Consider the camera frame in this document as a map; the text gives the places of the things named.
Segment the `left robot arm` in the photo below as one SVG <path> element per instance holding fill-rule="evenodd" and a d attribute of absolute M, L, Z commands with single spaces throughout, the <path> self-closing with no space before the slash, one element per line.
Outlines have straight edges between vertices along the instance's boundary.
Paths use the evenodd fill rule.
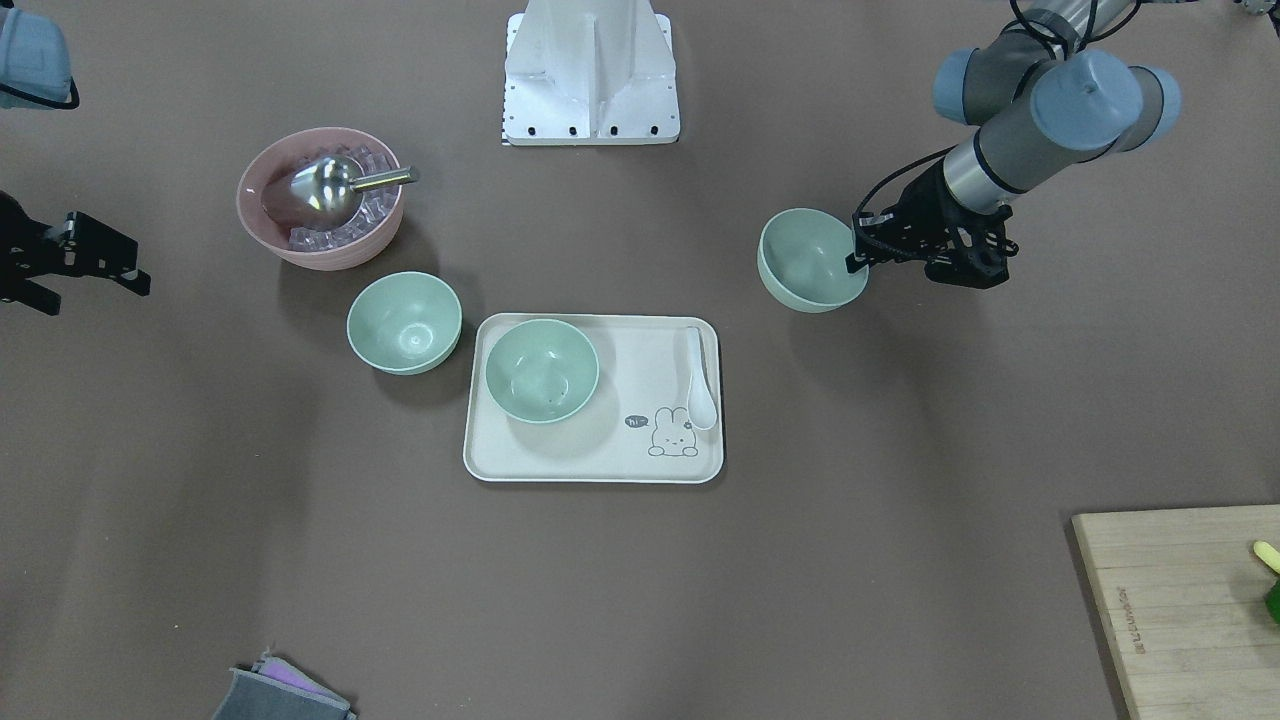
<path fill-rule="evenodd" d="M 1147 147 L 1180 117 L 1181 87 L 1170 73 L 1097 47 L 1138 9 L 1137 1 L 1012 5 L 1012 20 L 988 46 L 951 53 L 932 101 L 973 135 L 913 161 L 914 179 L 883 211 L 858 206 L 847 273 L 922 263 L 936 283 L 1004 283 L 1019 251 L 1006 232 L 1015 199 L 1075 164 Z"/>

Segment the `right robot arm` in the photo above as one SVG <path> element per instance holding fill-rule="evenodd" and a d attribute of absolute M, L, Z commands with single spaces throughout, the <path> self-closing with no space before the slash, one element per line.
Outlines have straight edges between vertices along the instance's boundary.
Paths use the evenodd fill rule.
<path fill-rule="evenodd" d="M 74 110 L 81 104 L 60 27 L 12 1 L 3 3 L 1 94 L 5 109 Z M 58 315 L 61 297 L 37 283 L 44 275 L 111 281 L 140 297 L 152 283 L 138 268 L 138 245 L 129 236 L 82 211 L 44 224 L 3 193 L 1 301 Z"/>

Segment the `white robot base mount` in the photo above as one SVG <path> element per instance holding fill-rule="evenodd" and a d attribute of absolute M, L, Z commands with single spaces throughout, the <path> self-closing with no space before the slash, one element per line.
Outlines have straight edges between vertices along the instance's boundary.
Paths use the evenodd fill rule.
<path fill-rule="evenodd" d="M 641 146 L 682 129 L 672 24 L 649 1 L 530 1 L 506 23 L 502 141 Z"/>

